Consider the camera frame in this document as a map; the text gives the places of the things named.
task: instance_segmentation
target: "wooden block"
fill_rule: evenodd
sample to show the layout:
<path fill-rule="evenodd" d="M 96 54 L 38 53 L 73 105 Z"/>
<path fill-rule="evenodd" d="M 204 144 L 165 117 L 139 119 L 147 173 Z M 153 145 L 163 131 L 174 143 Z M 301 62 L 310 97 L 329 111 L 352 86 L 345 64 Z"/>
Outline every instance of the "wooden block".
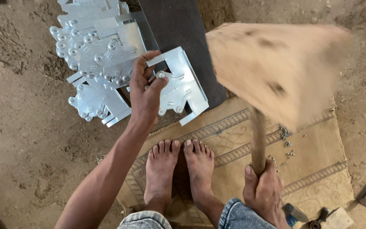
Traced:
<path fill-rule="evenodd" d="M 354 223 L 344 208 L 339 207 L 325 222 L 321 223 L 322 229 L 346 229 Z"/>
<path fill-rule="evenodd" d="M 350 36 L 332 25 L 230 23 L 206 39 L 217 80 L 295 131 L 329 107 Z"/>

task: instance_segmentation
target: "hammer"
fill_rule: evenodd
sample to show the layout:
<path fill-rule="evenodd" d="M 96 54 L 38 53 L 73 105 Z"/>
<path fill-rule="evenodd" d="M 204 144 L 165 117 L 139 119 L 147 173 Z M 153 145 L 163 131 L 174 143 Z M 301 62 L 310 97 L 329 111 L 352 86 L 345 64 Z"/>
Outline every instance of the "hammer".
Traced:
<path fill-rule="evenodd" d="M 265 116 L 290 131 L 329 105 L 349 30 L 333 25 L 222 24 L 206 33 L 217 80 L 250 104 L 252 167 L 265 169 Z"/>

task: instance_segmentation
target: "stamped metal bracket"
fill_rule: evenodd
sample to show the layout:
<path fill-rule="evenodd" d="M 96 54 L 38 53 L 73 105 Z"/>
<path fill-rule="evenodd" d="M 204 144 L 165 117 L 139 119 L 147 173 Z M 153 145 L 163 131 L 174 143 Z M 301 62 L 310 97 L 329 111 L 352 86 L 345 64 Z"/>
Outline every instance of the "stamped metal bracket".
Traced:
<path fill-rule="evenodd" d="M 164 116 L 166 110 L 170 109 L 181 113 L 187 102 L 192 113 L 180 120 L 180 124 L 183 126 L 209 107 L 208 100 L 191 68 L 185 51 L 180 46 L 147 61 L 146 64 L 150 67 L 162 61 L 166 62 L 170 73 L 165 71 L 156 73 L 157 78 L 165 76 L 169 78 L 169 83 L 160 94 L 158 115 Z"/>

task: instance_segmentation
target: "dusty ground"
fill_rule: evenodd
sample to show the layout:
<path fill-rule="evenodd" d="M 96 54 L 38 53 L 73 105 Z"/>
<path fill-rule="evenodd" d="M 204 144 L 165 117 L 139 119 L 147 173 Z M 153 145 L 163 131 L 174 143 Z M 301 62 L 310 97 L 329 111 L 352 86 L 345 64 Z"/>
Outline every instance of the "dusty ground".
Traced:
<path fill-rule="evenodd" d="M 366 183 L 366 0 L 198 0 L 206 30 L 223 22 L 337 23 L 354 34 L 335 92 L 354 194 Z M 107 153 L 128 119 L 107 128 L 69 106 L 72 74 L 55 54 L 48 28 L 55 0 L 0 0 L 0 228 L 53 228 L 67 199 Z M 169 115 L 157 129 L 179 119 Z M 101 228 L 122 219 L 113 204 Z M 366 227 L 366 209 L 349 207 Z"/>

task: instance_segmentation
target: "bare foot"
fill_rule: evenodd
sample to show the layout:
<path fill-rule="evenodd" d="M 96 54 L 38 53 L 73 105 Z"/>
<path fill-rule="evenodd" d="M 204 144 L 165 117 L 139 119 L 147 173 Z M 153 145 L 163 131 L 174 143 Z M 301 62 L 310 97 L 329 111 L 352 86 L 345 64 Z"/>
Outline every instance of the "bare foot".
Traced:
<path fill-rule="evenodd" d="M 214 152 L 197 139 L 187 140 L 183 147 L 190 175 L 191 195 L 195 205 L 201 210 L 202 200 L 210 196 L 211 177 L 214 169 Z"/>
<path fill-rule="evenodd" d="M 173 170 L 180 151 L 180 142 L 161 141 L 149 151 L 146 162 L 145 210 L 163 214 L 172 199 Z"/>

